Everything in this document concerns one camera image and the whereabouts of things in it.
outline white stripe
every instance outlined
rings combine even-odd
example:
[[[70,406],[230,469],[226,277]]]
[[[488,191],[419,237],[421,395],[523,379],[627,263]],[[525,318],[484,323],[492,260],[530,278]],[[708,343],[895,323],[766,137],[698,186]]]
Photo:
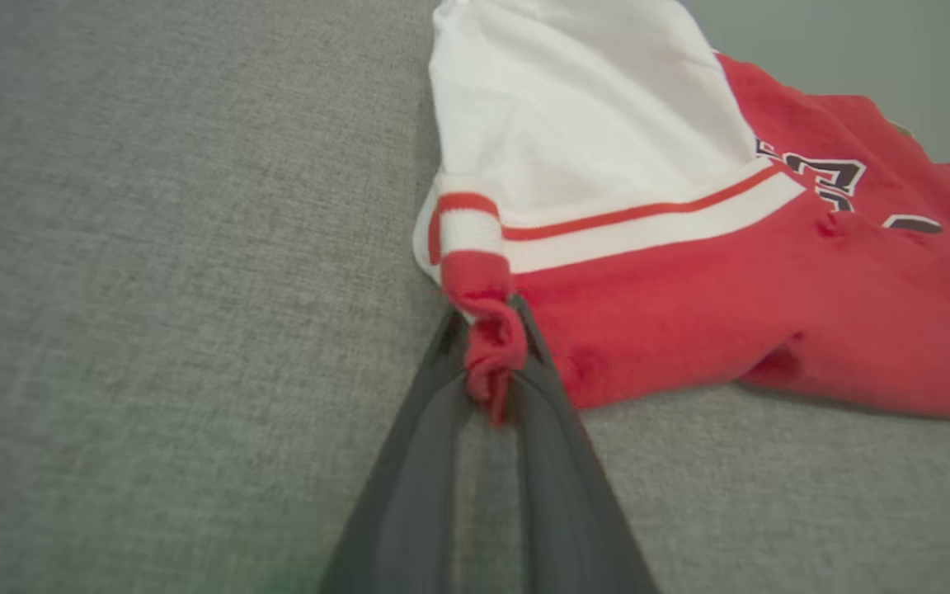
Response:
[[[501,223],[485,210],[446,210],[439,221],[442,257],[451,252],[505,252]]]
[[[509,227],[543,227],[574,221],[574,219],[589,219],[597,215],[618,213],[620,210],[648,206],[650,204],[671,203],[688,204],[698,202],[719,191],[726,191],[736,183],[749,180],[755,174],[773,167],[769,158],[755,158],[742,168],[729,172],[726,176],[708,180],[708,183],[698,187],[687,188],[656,188],[652,193],[648,191],[630,191],[622,196],[596,196],[595,200],[580,200],[573,204],[562,204],[552,208],[538,208],[538,210],[524,213],[521,210],[512,210],[508,207],[508,199],[498,202],[497,208],[501,211],[501,222]],[[487,193],[486,196],[497,196]]]
[[[753,225],[794,200],[802,185],[785,173],[694,213],[654,214],[531,241],[505,241],[515,274],[568,266],[659,245],[722,236]]]
[[[921,221],[924,223],[930,223],[931,225],[943,227],[943,225],[941,225],[938,221],[934,221],[934,219],[929,217],[920,217],[918,214],[893,214],[889,219],[886,219],[885,223],[882,223],[882,226],[886,227],[886,229],[889,229],[890,225],[893,225],[893,223],[897,221]]]

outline striped trim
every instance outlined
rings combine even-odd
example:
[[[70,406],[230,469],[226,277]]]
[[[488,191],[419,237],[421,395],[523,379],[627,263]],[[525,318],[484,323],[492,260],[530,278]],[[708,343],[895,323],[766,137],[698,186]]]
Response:
[[[546,225],[543,227],[504,226],[502,234],[504,234],[506,240],[510,241],[534,241],[559,236],[559,234],[581,232],[581,230],[592,229],[593,227],[615,225],[626,221],[633,221],[634,219],[643,219],[645,217],[655,217],[655,215],[694,213],[694,211],[720,204],[729,198],[735,198],[735,196],[738,196],[740,193],[748,191],[762,181],[768,180],[769,177],[775,176],[776,173],[778,173],[778,170],[772,167],[762,169],[761,172],[755,173],[750,179],[740,181],[740,183],[734,186],[725,188],[723,191],[712,193],[694,202],[660,202],[647,204],[634,208],[626,208],[626,210],[617,210],[614,211],[614,213],[599,214],[595,217],[587,217],[577,219],[576,221],[567,221],[566,223]]]
[[[523,274],[719,237],[757,223],[804,191],[802,184],[768,159],[756,159],[731,179],[735,180],[731,184],[708,188],[709,195],[678,196],[675,202],[608,213],[586,210],[586,215],[570,219],[558,217],[562,213],[543,213],[542,221],[555,221],[542,225],[514,224],[518,217],[499,213],[493,200],[479,193],[446,193],[438,199],[427,229],[429,271],[438,278],[435,267],[447,252],[502,255],[513,274]]]
[[[524,208],[523,210],[508,210],[506,203],[501,206],[501,221],[505,225],[512,227],[521,227],[522,229],[531,229],[531,227],[543,227],[549,225],[558,225],[578,219],[593,219],[601,215],[618,213],[618,211],[630,210],[649,206],[653,204],[683,204],[698,202],[706,196],[716,195],[718,192],[727,191],[728,188],[742,184],[751,177],[757,176],[765,169],[776,169],[777,172],[787,172],[788,169],[781,167],[779,163],[770,158],[754,158],[746,165],[731,172],[721,174],[719,177],[713,177],[706,180],[705,183],[698,186],[683,186],[676,188],[656,188],[654,191],[627,191],[621,189],[605,188],[603,196],[591,196],[588,200],[579,200],[578,202],[569,202],[564,204],[540,204],[533,208]],[[460,188],[459,181],[453,179],[448,174],[442,174],[444,181],[437,181],[437,187],[449,186]],[[472,188],[463,189],[463,191],[475,191]],[[439,191],[439,196],[448,193]],[[502,196],[501,193],[491,191],[479,191],[483,196]]]
[[[802,192],[802,184],[787,173],[758,174],[720,195],[706,196],[700,210],[665,210],[638,218],[618,217],[618,222],[612,219],[607,224],[581,226],[573,232],[538,239],[506,238],[505,255],[512,274],[523,274],[660,245],[719,237],[769,217]]]
[[[497,205],[478,193],[449,193],[438,199],[427,236],[430,263],[451,252],[489,252],[504,256]]]

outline gray couch cushion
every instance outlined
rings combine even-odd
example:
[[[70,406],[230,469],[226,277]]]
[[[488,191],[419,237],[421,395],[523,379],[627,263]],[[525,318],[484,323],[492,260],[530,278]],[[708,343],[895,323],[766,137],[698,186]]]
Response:
[[[0,592],[313,589],[444,300],[433,0],[0,0]],[[668,593],[950,592],[950,422],[586,415]],[[463,592],[516,592],[506,431]]]

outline baseball jersey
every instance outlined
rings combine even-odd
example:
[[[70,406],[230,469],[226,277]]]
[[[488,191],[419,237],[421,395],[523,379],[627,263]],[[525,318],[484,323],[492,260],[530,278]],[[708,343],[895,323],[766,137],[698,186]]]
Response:
[[[501,417],[521,293],[591,407],[742,379],[950,417],[950,165],[717,57],[672,0],[445,0],[417,262]]]

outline red stripe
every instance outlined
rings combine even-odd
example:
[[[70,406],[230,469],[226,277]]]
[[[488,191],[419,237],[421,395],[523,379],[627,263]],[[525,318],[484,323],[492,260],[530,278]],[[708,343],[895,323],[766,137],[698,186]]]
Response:
[[[513,290],[508,260],[485,252],[448,253],[442,259],[442,289],[475,318],[464,353],[468,393],[501,424],[512,371],[523,369],[527,358],[523,323],[505,302]]]
[[[439,196],[438,207],[436,208],[438,213],[445,213],[446,210],[460,210],[460,208],[481,210],[483,213],[493,215],[495,219],[498,218],[497,205],[493,203],[493,200],[480,195],[480,193],[445,193],[445,195]]]
[[[580,232],[581,230],[592,229],[593,227],[615,225],[626,221],[633,221],[633,219],[653,217],[653,215],[693,213],[696,210],[702,210],[703,208],[720,204],[724,202],[724,200],[739,195],[739,193],[748,191],[762,181],[768,180],[769,177],[775,176],[778,172],[779,170],[775,167],[762,169],[761,172],[757,172],[754,176],[747,177],[746,180],[739,181],[739,183],[734,186],[725,188],[723,191],[712,193],[706,196],[706,198],[695,200],[694,202],[648,204],[645,206],[626,208],[626,210],[614,211],[614,213],[597,214],[595,217],[574,219],[574,221],[546,225],[543,227],[509,227],[502,225],[501,232],[504,233],[505,239],[512,241],[531,241],[555,237],[559,234]]]
[[[446,210],[480,210],[494,219],[499,219],[497,205],[486,196],[474,192],[444,193],[438,196],[435,213],[430,216],[427,226],[427,256],[431,266],[438,266],[442,259],[442,213]]]

